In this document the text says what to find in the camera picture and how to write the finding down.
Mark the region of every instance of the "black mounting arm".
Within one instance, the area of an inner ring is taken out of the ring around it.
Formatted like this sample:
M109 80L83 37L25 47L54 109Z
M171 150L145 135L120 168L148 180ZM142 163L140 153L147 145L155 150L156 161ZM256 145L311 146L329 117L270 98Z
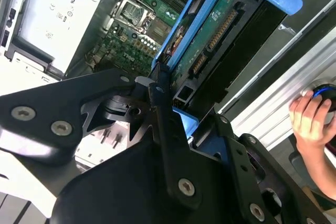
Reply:
M130 122L130 147L73 179L51 223L329 223L223 116L210 112L190 148L159 63L150 78L113 69L5 95L0 108L0 148L48 165L69 162L91 132Z

